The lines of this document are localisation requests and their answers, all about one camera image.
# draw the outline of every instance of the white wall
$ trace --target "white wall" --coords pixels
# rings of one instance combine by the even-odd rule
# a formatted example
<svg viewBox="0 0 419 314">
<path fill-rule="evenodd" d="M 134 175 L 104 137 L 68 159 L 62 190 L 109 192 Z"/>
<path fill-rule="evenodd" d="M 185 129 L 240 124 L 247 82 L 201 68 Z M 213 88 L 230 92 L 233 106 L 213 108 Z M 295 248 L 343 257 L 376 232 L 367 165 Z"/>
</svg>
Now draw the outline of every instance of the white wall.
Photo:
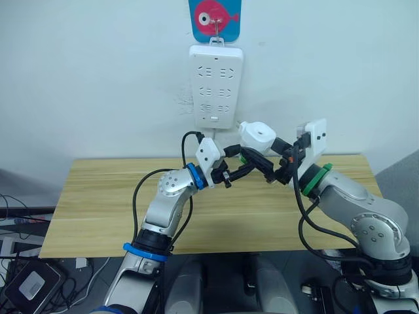
<svg viewBox="0 0 419 314">
<path fill-rule="evenodd" d="M 0 193 L 55 205 L 75 158 L 179 156 L 194 43 L 186 0 L 0 0 Z M 291 141 L 325 117 L 375 173 L 419 147 L 416 0 L 243 0 L 236 45 L 239 119 Z"/>
</svg>

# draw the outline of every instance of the wooden table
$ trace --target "wooden table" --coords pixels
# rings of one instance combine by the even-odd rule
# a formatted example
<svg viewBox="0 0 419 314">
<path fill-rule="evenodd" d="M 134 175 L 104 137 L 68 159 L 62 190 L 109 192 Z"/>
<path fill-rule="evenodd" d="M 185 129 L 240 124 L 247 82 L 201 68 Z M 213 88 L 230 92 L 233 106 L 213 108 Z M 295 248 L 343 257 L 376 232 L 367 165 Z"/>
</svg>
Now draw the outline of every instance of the wooden table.
<svg viewBox="0 0 419 314">
<path fill-rule="evenodd" d="M 230 169 L 239 166 L 237 159 L 227 162 Z M 365 157 L 323 156 L 318 164 L 327 162 L 380 195 Z M 74 161 L 40 257 L 123 256 L 122 244 L 132 238 L 131 203 L 138 180 L 154 169 L 180 165 L 180 159 Z M 138 194 L 140 225 L 156 194 L 158 178 L 159 174 L 147 180 Z M 188 209 L 186 205 L 183 218 Z M 194 196 L 194 214 L 174 253 L 301 250 L 304 247 L 297 232 L 300 215 L 290 188 L 277 182 L 267 184 L 254 171 L 229 189 L 220 184 Z M 319 209 L 313 211 L 312 218 L 321 226 L 350 234 Z M 345 241 L 311 228 L 305 228 L 305 234 L 317 249 L 349 247 Z"/>
</svg>

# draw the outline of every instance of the blue band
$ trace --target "blue band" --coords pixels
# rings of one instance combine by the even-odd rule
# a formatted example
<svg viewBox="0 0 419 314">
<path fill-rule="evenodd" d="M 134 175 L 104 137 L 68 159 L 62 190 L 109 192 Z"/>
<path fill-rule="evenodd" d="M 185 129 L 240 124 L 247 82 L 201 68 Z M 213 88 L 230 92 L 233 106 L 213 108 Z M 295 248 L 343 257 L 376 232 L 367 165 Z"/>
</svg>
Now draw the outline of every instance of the blue band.
<svg viewBox="0 0 419 314">
<path fill-rule="evenodd" d="M 153 253 L 150 253 L 150 252 L 145 252 L 145 251 L 136 249 L 135 247 L 133 247 L 129 243 L 124 243 L 122 248 L 127 252 L 130 252 L 130 253 L 132 253 L 134 255 L 137 255 L 137 256 L 148 258 L 149 260 L 156 260 L 157 262 L 165 262 L 165 261 L 168 260 L 167 256 L 153 254 Z"/>
<path fill-rule="evenodd" d="M 110 312 L 110 313 L 114 313 L 114 314 L 123 314 L 120 310 L 113 309 L 113 308 L 107 307 L 107 306 L 101 306 L 101 307 L 98 307 L 97 309 L 94 309 L 93 311 L 91 311 L 91 313 L 94 313 L 94 312 Z"/>
<path fill-rule="evenodd" d="M 192 162 L 190 162 L 186 166 L 191 171 L 192 177 L 194 178 L 195 184 L 198 187 L 198 189 L 203 190 L 204 189 L 204 182 L 202 182 L 201 178 L 199 177 L 199 174 L 198 174 L 194 164 Z"/>
</svg>

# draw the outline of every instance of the power strip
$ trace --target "power strip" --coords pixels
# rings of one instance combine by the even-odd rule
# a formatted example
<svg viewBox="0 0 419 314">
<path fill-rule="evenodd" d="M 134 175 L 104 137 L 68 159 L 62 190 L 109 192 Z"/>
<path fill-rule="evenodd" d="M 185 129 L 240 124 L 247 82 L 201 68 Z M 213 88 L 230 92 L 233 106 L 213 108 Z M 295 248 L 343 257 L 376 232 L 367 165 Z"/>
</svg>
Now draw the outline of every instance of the power strip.
<svg viewBox="0 0 419 314">
<path fill-rule="evenodd" d="M 189 58 L 196 126 L 231 128 L 242 77 L 243 51 L 194 45 L 189 49 Z"/>
</svg>

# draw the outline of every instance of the power outlet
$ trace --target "power outlet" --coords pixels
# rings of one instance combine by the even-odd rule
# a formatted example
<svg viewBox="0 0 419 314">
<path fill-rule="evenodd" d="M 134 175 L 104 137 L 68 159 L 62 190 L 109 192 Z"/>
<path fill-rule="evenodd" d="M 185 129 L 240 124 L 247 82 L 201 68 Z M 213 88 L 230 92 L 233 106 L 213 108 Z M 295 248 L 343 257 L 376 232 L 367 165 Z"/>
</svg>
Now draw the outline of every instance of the power outlet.
<svg viewBox="0 0 419 314">
<path fill-rule="evenodd" d="M 189 49 L 189 58 L 196 126 L 231 128 L 242 78 L 243 51 L 194 45 Z"/>
</svg>

